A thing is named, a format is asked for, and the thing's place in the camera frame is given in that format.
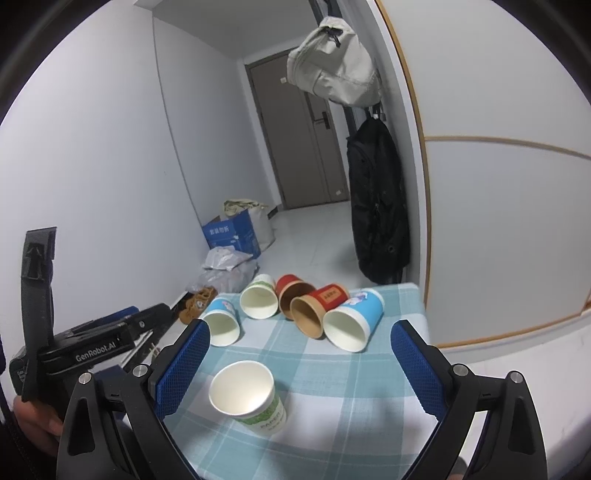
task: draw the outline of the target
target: brown door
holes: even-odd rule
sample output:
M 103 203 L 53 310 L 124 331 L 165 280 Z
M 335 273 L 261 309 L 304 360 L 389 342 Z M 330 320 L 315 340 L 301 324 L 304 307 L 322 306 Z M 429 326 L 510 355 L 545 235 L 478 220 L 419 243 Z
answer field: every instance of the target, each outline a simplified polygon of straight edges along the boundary
M 328 103 L 287 83 L 287 53 L 249 66 L 249 75 L 284 206 L 348 200 Z

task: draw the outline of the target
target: hanging bag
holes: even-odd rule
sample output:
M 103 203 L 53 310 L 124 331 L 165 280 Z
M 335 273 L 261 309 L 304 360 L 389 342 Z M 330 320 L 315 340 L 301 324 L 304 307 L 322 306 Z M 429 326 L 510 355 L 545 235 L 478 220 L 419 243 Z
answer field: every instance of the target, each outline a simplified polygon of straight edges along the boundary
M 381 99 L 374 62 L 342 18 L 326 17 L 287 59 L 287 80 L 305 92 L 345 106 Z

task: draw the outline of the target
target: red paper cup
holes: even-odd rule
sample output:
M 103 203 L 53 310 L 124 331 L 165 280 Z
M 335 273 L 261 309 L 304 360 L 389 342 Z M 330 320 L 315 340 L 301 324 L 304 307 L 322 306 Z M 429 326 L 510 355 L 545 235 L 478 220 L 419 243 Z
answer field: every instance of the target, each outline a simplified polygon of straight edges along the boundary
M 347 289 L 336 283 L 296 297 L 290 305 L 295 324 L 304 335 L 320 338 L 324 332 L 322 320 L 326 312 L 337 308 L 348 298 Z
M 277 298 L 279 298 L 279 308 L 283 315 L 293 320 L 291 301 L 296 297 L 303 297 L 314 290 L 313 285 L 303 281 L 300 277 L 291 274 L 283 275 L 277 280 L 277 286 L 275 287 Z

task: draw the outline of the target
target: human hand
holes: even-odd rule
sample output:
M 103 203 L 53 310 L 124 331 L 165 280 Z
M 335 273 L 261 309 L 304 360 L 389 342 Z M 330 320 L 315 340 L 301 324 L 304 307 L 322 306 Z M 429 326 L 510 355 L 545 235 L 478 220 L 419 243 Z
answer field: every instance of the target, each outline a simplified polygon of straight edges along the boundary
M 20 396 L 14 399 L 13 409 L 25 437 L 42 452 L 57 456 L 56 437 L 61 436 L 64 425 L 55 409 L 38 400 L 23 402 Z

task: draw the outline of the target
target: floor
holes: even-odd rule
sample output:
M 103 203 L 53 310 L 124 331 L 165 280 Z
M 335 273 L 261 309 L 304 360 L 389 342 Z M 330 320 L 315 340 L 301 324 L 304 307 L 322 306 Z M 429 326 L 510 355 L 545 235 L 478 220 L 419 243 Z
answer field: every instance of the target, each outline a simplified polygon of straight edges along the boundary
M 357 265 L 350 202 L 279 212 L 271 219 L 275 242 L 258 259 L 275 280 L 291 273 L 316 287 L 341 283 L 372 286 Z

